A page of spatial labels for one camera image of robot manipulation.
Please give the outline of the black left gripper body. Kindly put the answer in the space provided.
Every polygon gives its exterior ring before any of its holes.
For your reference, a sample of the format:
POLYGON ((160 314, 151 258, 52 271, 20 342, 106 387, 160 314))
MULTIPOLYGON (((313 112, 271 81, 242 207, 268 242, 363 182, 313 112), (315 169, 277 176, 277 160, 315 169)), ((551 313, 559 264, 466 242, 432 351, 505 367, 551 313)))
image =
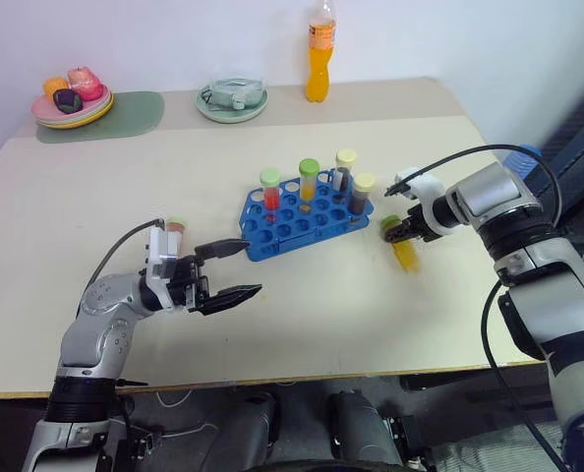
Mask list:
POLYGON ((177 261, 174 274, 166 284, 175 307, 185 307, 189 312, 205 312, 209 287, 202 272, 203 266, 204 260, 195 255, 177 261))

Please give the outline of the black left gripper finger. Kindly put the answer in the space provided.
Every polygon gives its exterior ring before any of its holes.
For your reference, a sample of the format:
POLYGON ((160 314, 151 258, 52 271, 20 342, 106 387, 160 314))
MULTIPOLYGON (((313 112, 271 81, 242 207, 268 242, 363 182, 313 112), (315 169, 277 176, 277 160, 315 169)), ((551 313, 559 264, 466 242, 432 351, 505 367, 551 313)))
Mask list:
POLYGON ((227 238, 197 246, 195 256, 206 261, 210 259, 223 259, 233 256, 250 246, 250 242, 245 239, 227 238))
POLYGON ((198 289, 195 306, 190 312, 208 316, 226 311, 254 297, 262 288, 261 284, 237 285, 220 290, 215 295, 210 295, 206 289, 198 289))

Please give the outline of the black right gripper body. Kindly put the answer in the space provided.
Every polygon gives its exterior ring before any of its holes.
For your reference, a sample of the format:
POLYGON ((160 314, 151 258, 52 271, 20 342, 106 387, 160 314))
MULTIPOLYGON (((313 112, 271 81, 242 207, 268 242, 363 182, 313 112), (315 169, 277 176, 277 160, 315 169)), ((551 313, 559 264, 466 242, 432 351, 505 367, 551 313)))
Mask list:
POLYGON ((403 220, 406 236, 408 239, 422 239, 424 242, 432 242, 437 238, 437 234, 426 222, 423 214, 423 206, 416 205, 408 209, 408 217, 403 220))

